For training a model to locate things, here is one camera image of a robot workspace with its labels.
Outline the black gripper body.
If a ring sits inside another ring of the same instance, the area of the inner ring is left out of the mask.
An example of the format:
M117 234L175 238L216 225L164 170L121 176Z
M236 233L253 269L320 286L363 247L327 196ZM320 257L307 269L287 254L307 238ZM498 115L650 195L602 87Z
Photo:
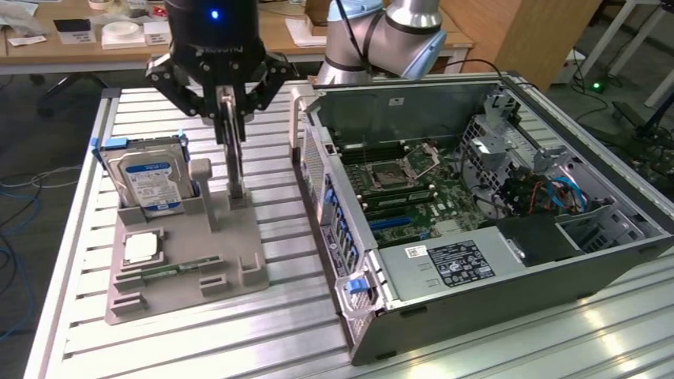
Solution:
M175 65L203 86L252 79L267 52L255 1L165 1Z

